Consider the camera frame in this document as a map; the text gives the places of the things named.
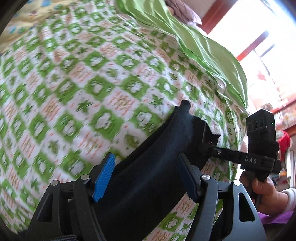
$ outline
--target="metal screw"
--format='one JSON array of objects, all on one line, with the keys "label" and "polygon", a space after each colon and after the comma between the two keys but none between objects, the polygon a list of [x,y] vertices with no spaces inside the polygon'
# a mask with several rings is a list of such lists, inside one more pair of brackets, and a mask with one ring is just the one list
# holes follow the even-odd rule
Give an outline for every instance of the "metal screw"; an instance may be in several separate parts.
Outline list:
[{"label": "metal screw", "polygon": [[202,175],[202,179],[204,179],[204,180],[210,180],[211,177],[209,175],[207,175],[207,174],[204,174],[204,175]]},{"label": "metal screw", "polygon": [[81,176],[81,179],[82,179],[82,180],[87,180],[87,179],[89,179],[89,175],[87,175],[87,174],[83,174],[83,175]]},{"label": "metal screw", "polygon": [[239,180],[234,180],[234,181],[233,181],[233,184],[234,184],[235,186],[240,186],[240,185],[241,185],[241,182],[240,182]]},{"label": "metal screw", "polygon": [[58,180],[53,180],[51,183],[50,183],[52,186],[56,186],[59,184],[59,181]]}]

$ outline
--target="green floral pattern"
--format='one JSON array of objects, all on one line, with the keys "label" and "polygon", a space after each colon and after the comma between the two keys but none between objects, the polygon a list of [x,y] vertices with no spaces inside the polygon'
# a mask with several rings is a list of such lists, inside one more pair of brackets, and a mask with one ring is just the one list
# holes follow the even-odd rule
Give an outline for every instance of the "green floral pattern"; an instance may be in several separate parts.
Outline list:
[{"label": "green floral pattern", "polygon": [[[0,58],[0,215],[14,231],[28,227],[52,180],[89,173],[108,151],[120,162],[183,99],[221,135],[219,146],[241,146],[247,113],[223,82],[174,36],[110,2],[61,7]],[[228,182],[236,166],[212,159],[203,172]],[[184,195],[146,240],[184,240],[196,211]]]}]

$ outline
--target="brown pillow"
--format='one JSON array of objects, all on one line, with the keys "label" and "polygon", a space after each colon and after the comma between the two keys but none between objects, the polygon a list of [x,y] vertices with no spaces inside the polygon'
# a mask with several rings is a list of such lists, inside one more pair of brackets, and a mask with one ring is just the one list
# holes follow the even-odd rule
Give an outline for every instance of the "brown pillow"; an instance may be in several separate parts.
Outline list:
[{"label": "brown pillow", "polygon": [[165,0],[167,6],[174,10],[174,17],[185,24],[202,24],[200,17],[181,0]]}]

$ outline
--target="wall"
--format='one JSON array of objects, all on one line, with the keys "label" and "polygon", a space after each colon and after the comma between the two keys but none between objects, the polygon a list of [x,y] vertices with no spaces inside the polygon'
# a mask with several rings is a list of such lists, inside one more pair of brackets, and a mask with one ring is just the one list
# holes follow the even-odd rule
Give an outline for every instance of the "wall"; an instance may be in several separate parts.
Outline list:
[{"label": "wall", "polygon": [[295,154],[296,154],[296,136],[291,137],[291,139],[292,139],[292,142],[293,142],[291,150],[293,150],[295,152]]},{"label": "wall", "polygon": [[216,0],[182,0],[202,19]]}]

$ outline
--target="purple cloth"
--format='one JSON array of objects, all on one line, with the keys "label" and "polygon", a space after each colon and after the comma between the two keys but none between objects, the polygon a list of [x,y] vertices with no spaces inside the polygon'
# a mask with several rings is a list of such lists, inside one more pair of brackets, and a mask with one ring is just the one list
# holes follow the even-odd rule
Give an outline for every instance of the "purple cloth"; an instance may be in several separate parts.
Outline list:
[{"label": "purple cloth", "polygon": [[287,223],[290,217],[293,214],[293,211],[281,213],[277,216],[268,216],[263,213],[258,213],[259,218],[261,219],[262,224],[270,224],[270,223]]},{"label": "purple cloth", "polygon": [[181,0],[165,0],[167,6],[174,9],[174,17],[185,24],[202,24],[200,17]]}]

